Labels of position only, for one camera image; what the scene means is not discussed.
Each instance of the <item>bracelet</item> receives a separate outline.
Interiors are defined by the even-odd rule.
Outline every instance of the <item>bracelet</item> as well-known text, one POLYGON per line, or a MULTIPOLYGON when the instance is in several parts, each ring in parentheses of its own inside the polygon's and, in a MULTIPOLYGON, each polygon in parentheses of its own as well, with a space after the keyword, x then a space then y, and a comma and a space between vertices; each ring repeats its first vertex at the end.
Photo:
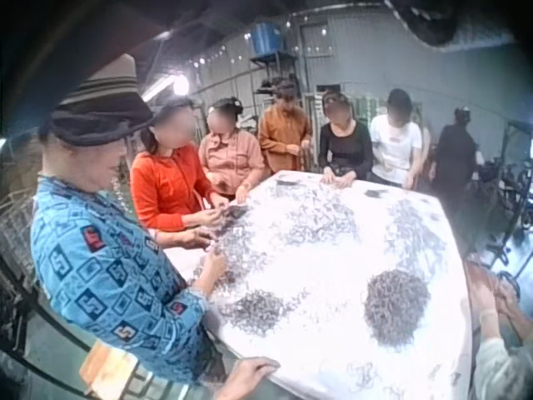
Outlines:
POLYGON ((487 317, 489 315, 493 315, 495 317, 498 317, 498 312, 494 309, 494 308, 488 308, 486 310, 483 310, 482 312, 480 312, 480 323, 482 323, 482 319, 484 317, 487 317))

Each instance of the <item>wire pile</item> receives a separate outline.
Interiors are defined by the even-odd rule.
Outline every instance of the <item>wire pile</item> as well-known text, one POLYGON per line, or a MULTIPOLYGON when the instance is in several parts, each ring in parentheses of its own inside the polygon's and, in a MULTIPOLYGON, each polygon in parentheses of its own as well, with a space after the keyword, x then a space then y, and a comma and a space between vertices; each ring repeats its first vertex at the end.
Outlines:
POLYGON ((373 277, 367 290, 365 319, 372 336, 381 346, 411 343, 430 300, 426 284, 419 277, 393 270, 373 277))
POLYGON ((296 309, 306 296, 284 302, 272 292, 256 290, 239 301, 223 307, 221 314, 243 332, 264 338, 288 313, 296 309))

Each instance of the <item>table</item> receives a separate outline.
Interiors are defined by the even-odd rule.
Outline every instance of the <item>table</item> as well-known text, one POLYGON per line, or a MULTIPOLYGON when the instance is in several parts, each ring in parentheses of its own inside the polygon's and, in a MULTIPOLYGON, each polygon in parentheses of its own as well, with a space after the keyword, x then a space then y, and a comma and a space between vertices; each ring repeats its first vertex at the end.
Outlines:
MULTIPOLYGON (((371 182, 340 191, 319 181, 279 172, 251 191, 246 227, 227 242, 235 282, 213 293, 206 327, 240 357, 279 361, 271 379, 302 398, 466 398, 468 292, 438 200, 371 182), (398 270, 431 297, 412 340, 387 346, 375 339, 365 302, 373 277, 398 270), (276 314, 274 323, 242 316, 237 305, 250 293, 274 296, 262 311, 266 320, 276 314)), ((186 279, 202 254, 167 250, 186 279)))

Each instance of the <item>dark hair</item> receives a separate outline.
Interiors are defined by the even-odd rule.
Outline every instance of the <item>dark hair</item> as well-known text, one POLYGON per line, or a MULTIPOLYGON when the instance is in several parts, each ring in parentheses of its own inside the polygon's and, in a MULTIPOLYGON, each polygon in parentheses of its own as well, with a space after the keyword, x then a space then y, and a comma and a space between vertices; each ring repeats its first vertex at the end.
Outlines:
POLYGON ((276 98, 294 100, 297 95, 296 85, 289 79, 281 78, 276 82, 274 94, 276 95, 276 98))
POLYGON ((392 89, 389 93, 389 98, 386 101, 388 108, 393 108, 407 121, 413 111, 413 104, 409 94, 402 89, 392 89))
POLYGON ((241 101, 236 97, 221 98, 211 108, 218 110, 225 117, 235 118, 235 122, 237 122, 239 115, 244 110, 241 101))
POLYGON ((158 113, 154 115, 152 120, 141 130, 141 142, 144 145, 144 149, 150 154, 155 154, 157 151, 157 139, 151 127, 161 125, 170 119, 174 113, 181 111, 183 108, 192 108, 194 102, 189 97, 180 97, 172 104, 164 106, 158 113))
POLYGON ((470 110, 467 107, 456 108, 454 114, 458 124, 465 126, 470 122, 470 110))
POLYGON ((50 119, 47 119, 44 124, 37 130, 37 139, 39 142, 46 146, 48 138, 50 137, 50 119))
POLYGON ((333 103, 340 103, 344 104, 348 108, 350 107, 350 100, 348 100, 348 97, 346 97, 340 92, 333 92, 332 90, 328 90, 322 96, 322 109, 324 113, 326 113, 327 105, 333 103))

